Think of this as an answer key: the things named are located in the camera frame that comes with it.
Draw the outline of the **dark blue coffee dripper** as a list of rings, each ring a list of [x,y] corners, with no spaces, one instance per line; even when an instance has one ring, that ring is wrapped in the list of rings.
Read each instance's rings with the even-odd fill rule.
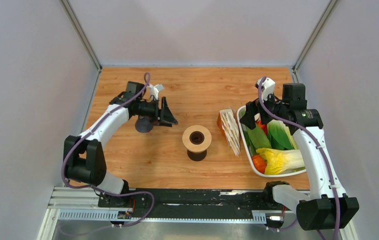
[[[138,116],[134,126],[139,133],[149,133],[154,128],[151,119],[146,116]]]

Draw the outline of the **wooden ring dripper holder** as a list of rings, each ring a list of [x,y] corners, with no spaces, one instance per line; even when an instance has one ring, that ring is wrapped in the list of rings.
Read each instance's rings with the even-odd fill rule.
[[[192,153],[206,151],[212,143],[212,134],[202,125],[191,125],[182,134],[185,148]]]

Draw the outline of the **glass carafe red lid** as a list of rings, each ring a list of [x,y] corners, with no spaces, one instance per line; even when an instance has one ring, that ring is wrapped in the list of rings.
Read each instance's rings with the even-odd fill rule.
[[[207,156],[207,150],[201,151],[201,152],[193,152],[190,150],[187,150],[187,156],[195,162],[199,162],[205,159]]]

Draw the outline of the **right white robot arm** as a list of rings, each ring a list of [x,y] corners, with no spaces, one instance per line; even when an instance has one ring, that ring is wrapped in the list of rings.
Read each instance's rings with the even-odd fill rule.
[[[255,84],[258,98],[237,111],[238,127],[249,159],[259,156],[264,174],[272,177],[306,172],[310,194],[295,190],[285,181],[265,185],[263,204],[282,205],[295,212],[303,230],[335,230],[346,227],[358,212],[355,197],[347,195],[330,160],[319,112],[307,107],[306,88],[286,83],[282,98],[275,96],[275,82],[267,78]]]

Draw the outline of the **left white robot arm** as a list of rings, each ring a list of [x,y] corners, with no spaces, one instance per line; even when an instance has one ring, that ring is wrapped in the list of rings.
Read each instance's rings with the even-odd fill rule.
[[[168,107],[166,97],[158,99],[160,85],[129,81],[126,90],[114,97],[103,115],[78,136],[69,135],[64,141],[61,177],[65,185],[70,180],[111,195],[118,207],[129,204],[128,183],[107,171],[103,147],[114,133],[131,117],[148,119],[151,126],[172,127],[178,124]]]

